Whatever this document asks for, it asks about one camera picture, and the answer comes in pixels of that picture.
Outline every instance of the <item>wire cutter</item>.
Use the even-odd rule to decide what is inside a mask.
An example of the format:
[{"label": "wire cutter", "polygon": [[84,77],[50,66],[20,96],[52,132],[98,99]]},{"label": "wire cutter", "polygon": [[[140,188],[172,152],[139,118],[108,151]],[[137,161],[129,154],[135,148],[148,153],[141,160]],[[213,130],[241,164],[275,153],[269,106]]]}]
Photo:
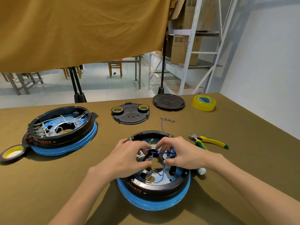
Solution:
[{"label": "wire cutter", "polygon": [[193,133],[190,133],[191,135],[188,135],[188,137],[192,140],[195,140],[196,143],[195,145],[200,147],[200,148],[203,148],[204,150],[207,150],[207,148],[204,146],[204,144],[202,143],[203,142],[208,142],[208,143],[212,143],[212,144],[216,144],[220,147],[223,147],[225,149],[228,149],[228,145],[227,144],[224,144],[223,142],[219,141],[219,140],[215,140],[215,139],[212,139],[212,138],[208,138],[208,137],[205,137],[205,136],[197,136]]}]

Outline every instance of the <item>white metal shelving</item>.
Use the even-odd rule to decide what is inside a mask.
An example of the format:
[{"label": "white metal shelving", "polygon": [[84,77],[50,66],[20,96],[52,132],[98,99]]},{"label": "white metal shelving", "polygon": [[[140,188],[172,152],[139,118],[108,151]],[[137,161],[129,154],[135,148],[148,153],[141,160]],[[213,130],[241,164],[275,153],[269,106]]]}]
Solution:
[{"label": "white metal shelving", "polygon": [[[190,94],[196,94],[199,93],[199,91],[201,92],[200,86],[201,84],[208,78],[208,81],[206,83],[206,86],[204,88],[204,92],[207,93],[209,86],[211,84],[212,81],[212,77],[213,74],[215,72],[219,57],[220,57],[220,53],[224,44],[224,40],[226,38],[228,29],[229,29],[229,25],[234,13],[234,9],[236,6],[237,0],[231,0],[228,12],[227,12],[227,16],[224,22],[224,25],[222,25],[222,16],[221,16],[221,1],[218,0],[218,17],[219,17],[219,30],[220,31],[210,31],[210,32],[196,32],[196,28],[197,28],[197,23],[198,23],[198,18],[199,18],[199,13],[200,13],[200,9],[201,9],[201,5],[202,5],[202,0],[197,0],[196,3],[196,9],[195,9],[195,13],[194,13],[194,18],[193,18],[193,24],[192,24],[192,28],[191,29],[182,29],[182,30],[169,30],[169,34],[171,35],[188,35],[189,36],[189,43],[188,43],[188,47],[187,47],[187,53],[186,53],[186,57],[185,57],[185,64],[184,65],[175,65],[175,64],[171,64],[170,59],[169,58],[165,58],[165,66],[164,69],[166,69],[166,64],[172,66],[173,68],[175,68],[176,70],[182,71],[182,78],[180,79],[180,87],[178,90],[178,93],[175,93],[174,90],[172,90],[171,88],[168,87],[168,84],[166,84],[165,82],[163,83],[164,88],[168,91],[168,92],[172,92],[172,94],[178,94],[178,95],[182,95],[182,94],[187,94],[185,91],[191,91],[191,88],[186,88],[186,76],[188,74],[188,69],[207,69],[208,72],[205,74],[205,76],[201,79],[201,81],[199,82],[199,84],[197,85],[197,87],[195,87],[192,90],[192,93]],[[199,34],[200,36],[211,36],[211,37],[219,37],[219,43],[216,49],[216,52],[192,52],[192,47],[193,47],[193,42],[194,42],[194,38],[195,38],[195,34]],[[190,56],[191,54],[206,54],[206,55],[214,55],[214,59],[213,62],[207,62],[204,60],[198,60],[199,64],[197,63],[196,66],[189,66],[189,62],[190,62]],[[155,78],[159,79],[157,76],[157,73],[153,70],[151,70],[151,56],[155,56],[158,59],[160,59],[159,64],[161,63],[163,57],[159,56],[155,53],[150,53],[150,63],[149,63],[149,78],[148,78],[148,89],[150,89],[150,80],[152,79],[153,76],[155,76]]]}]

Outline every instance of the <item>wooden table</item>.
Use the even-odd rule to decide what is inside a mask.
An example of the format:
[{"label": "wooden table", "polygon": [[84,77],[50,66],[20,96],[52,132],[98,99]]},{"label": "wooden table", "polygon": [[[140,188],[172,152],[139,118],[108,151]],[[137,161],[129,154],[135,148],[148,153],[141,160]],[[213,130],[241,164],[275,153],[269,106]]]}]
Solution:
[{"label": "wooden table", "polygon": [[[77,189],[88,168],[103,160],[117,141],[144,130],[161,130],[188,139],[193,132],[227,143],[229,150],[206,143],[208,150],[300,200],[300,141],[219,93],[210,94],[217,105],[213,112],[192,107],[192,95],[182,96],[182,111],[166,112],[152,105],[152,98],[81,104],[96,112],[99,130],[84,148],[65,157],[48,158],[29,153],[26,158],[0,166],[1,224],[47,224]],[[110,110],[125,102],[150,106],[149,120],[139,125],[118,124]],[[0,109],[2,150],[21,143],[27,124],[38,115],[62,105]],[[174,206],[147,212],[130,204],[111,182],[96,201],[86,224],[266,224],[253,208],[221,177],[207,171],[195,174],[188,193]]]}]

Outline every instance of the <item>right hand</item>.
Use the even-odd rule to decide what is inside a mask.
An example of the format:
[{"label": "right hand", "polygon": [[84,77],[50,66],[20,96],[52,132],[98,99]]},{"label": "right hand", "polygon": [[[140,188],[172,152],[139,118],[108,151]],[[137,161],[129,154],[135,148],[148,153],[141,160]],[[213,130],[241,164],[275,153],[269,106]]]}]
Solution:
[{"label": "right hand", "polygon": [[175,149],[176,157],[165,159],[163,163],[168,166],[178,166],[185,169],[209,168],[216,155],[214,152],[204,150],[193,145],[180,137],[164,137],[156,145],[160,152],[170,152],[171,148]]}]

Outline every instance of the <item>black round lid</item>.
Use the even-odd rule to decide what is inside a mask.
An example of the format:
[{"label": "black round lid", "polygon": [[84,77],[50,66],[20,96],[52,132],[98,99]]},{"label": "black round lid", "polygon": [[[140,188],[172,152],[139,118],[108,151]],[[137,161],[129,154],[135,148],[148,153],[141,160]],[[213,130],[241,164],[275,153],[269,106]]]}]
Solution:
[{"label": "black round lid", "polygon": [[166,110],[180,110],[185,107],[185,101],[173,94],[158,94],[153,97],[152,101],[156,107]]}]

